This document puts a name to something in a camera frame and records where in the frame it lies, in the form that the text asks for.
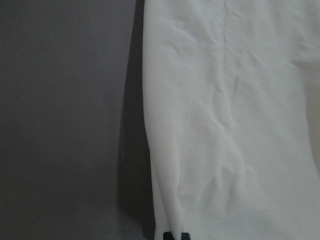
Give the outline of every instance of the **garment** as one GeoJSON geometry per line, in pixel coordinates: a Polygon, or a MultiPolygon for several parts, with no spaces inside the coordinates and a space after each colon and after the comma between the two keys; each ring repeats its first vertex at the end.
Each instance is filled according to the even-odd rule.
{"type": "Polygon", "coordinates": [[[145,0],[155,240],[320,239],[320,1],[145,0]]]}

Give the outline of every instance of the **gray wall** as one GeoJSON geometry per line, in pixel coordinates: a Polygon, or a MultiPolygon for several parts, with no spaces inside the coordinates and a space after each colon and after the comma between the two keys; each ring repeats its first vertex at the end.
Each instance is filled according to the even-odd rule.
{"type": "Polygon", "coordinates": [[[153,238],[143,7],[0,2],[0,239],[153,238]]]}

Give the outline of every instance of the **white cloth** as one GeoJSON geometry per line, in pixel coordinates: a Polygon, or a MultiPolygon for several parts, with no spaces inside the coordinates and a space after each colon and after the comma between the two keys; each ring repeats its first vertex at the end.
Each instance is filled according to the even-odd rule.
{"type": "Polygon", "coordinates": [[[320,1],[145,0],[155,240],[319,240],[320,1]]]}

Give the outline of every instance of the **black object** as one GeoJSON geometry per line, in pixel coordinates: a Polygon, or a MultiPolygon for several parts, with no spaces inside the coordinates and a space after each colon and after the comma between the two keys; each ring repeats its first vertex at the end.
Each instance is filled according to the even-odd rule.
{"type": "MultiPolygon", "coordinates": [[[[163,233],[163,240],[175,240],[170,231],[166,231],[163,233]]],[[[191,240],[190,234],[187,232],[183,232],[181,234],[181,240],[191,240]]]]}

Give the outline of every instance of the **white fabric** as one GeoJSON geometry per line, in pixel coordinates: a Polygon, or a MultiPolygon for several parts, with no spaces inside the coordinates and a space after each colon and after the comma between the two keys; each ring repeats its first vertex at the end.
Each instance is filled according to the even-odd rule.
{"type": "Polygon", "coordinates": [[[145,0],[155,240],[319,240],[320,1],[145,0]]]}

